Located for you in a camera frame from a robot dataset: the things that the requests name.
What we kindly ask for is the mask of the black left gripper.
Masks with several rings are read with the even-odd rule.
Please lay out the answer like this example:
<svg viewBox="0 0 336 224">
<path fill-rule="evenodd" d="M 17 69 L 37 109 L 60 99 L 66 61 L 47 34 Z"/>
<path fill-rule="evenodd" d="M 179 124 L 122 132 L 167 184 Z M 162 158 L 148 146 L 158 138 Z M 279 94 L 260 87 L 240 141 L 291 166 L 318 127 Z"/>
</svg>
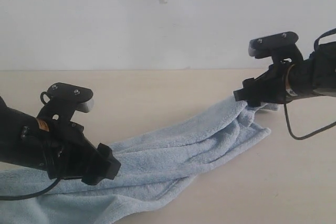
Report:
<svg viewBox="0 0 336 224">
<path fill-rule="evenodd" d="M 112 149 L 100 143 L 96 149 L 84 136 L 84 127 L 70 121 L 40 121 L 41 157 L 39 169 L 50 179 L 80 179 L 86 185 L 97 185 L 103 179 L 114 179 L 121 163 Z"/>
</svg>

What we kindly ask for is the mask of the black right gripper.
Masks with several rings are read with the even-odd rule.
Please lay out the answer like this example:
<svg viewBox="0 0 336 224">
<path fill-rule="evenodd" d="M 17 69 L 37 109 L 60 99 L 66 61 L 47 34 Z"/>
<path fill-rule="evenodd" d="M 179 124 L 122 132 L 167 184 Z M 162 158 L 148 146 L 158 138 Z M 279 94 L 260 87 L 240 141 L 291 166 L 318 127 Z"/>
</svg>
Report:
<svg viewBox="0 0 336 224">
<path fill-rule="evenodd" d="M 286 104 L 285 74 L 289 64 L 270 65 L 268 70 L 255 78 L 243 81 L 243 88 L 233 92 L 235 101 L 247 101 L 251 108 L 262 103 Z"/>
</svg>

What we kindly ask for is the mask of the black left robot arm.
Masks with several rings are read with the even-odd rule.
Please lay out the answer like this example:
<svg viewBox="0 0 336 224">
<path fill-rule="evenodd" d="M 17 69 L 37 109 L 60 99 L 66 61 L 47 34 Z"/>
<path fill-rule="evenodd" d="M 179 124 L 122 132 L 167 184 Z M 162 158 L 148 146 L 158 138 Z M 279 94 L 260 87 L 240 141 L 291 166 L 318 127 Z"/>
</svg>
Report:
<svg viewBox="0 0 336 224">
<path fill-rule="evenodd" d="M 104 144 L 94 147 L 71 120 L 75 102 L 53 98 L 37 117 L 1 101 L 1 162 L 46 171 L 50 179 L 97 185 L 114 179 L 121 163 Z"/>
</svg>

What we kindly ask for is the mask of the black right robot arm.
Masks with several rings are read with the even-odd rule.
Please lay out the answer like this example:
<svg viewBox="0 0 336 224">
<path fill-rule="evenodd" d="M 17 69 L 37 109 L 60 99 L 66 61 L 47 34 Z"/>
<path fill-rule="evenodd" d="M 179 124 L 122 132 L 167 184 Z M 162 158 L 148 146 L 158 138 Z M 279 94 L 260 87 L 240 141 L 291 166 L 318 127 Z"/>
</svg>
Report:
<svg viewBox="0 0 336 224">
<path fill-rule="evenodd" d="M 301 62 L 271 64 L 262 75 L 244 80 L 243 88 L 234 91 L 236 101 L 252 107 L 320 96 L 335 97 L 335 42 L 319 45 Z"/>
</svg>

